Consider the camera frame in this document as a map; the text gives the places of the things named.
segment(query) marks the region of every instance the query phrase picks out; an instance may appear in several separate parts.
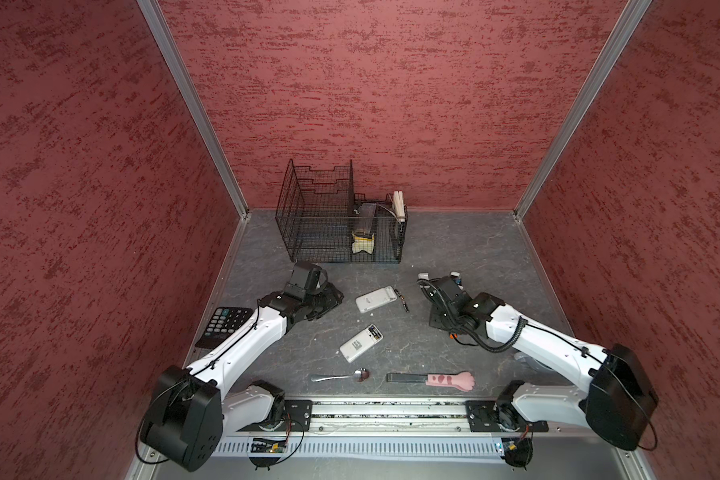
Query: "red textured wall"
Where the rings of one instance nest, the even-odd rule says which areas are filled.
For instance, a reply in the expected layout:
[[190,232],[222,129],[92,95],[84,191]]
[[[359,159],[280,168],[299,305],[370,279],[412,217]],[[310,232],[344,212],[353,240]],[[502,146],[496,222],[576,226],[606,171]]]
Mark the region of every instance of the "red textured wall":
[[356,191],[511,210],[624,0],[162,0],[251,206],[289,158]]
[[0,2],[0,479],[118,479],[236,214],[136,2]]
[[659,477],[720,478],[720,0],[653,1],[526,224],[576,334],[648,370]]

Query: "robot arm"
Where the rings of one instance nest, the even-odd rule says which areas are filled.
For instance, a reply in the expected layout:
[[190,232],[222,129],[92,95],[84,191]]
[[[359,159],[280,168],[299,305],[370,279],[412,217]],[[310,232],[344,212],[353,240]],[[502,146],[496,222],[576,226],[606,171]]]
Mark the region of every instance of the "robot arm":
[[225,428],[282,420],[283,392],[266,382],[229,398],[226,394],[253,360],[295,324],[320,318],[343,298],[322,268],[298,262],[283,292],[257,302],[256,312],[221,345],[186,369],[171,366],[163,372],[138,439],[194,472],[216,449]]
[[[461,279],[456,276],[419,281],[432,302],[430,326],[470,335],[490,352],[513,347],[573,383],[511,382],[496,401],[496,421],[502,427],[513,431],[520,418],[566,422],[592,428],[615,447],[637,448],[658,397],[634,352],[619,344],[607,350],[582,342],[531,320],[488,293],[472,298],[457,281]],[[502,345],[490,346],[482,339]]]
[[512,337],[520,318],[525,318],[528,323],[512,347],[555,370],[584,393],[589,392],[592,382],[590,370],[598,370],[607,357],[602,346],[558,332],[531,320],[509,305],[499,306],[490,317],[490,321],[486,322],[488,338],[502,343]]

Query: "black calculator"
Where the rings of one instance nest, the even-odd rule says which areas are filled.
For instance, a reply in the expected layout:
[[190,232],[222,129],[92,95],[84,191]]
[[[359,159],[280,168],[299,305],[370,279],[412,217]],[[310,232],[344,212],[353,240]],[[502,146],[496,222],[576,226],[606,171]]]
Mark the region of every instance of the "black calculator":
[[239,306],[220,306],[213,311],[206,329],[202,332],[200,340],[195,343],[199,349],[215,349],[222,342],[230,338],[243,323],[253,315],[250,308]]

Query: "spoon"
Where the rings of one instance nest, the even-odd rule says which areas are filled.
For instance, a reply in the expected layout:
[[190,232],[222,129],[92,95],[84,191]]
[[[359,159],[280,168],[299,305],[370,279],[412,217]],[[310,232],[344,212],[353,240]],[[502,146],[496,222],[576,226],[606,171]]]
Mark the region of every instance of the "spoon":
[[356,382],[362,382],[363,380],[367,380],[368,377],[371,376],[371,373],[366,369],[357,369],[355,370],[355,373],[351,375],[315,375],[312,374],[309,376],[310,382],[322,382],[323,380],[332,380],[332,379],[353,379]]

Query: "wire mesh basket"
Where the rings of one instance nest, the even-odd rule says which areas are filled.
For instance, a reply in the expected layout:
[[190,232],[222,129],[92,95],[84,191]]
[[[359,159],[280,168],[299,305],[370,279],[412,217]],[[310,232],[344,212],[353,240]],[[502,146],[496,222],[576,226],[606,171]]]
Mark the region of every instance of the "wire mesh basket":
[[408,209],[397,218],[391,195],[355,194],[352,163],[313,170],[290,160],[275,218],[291,262],[399,264]]

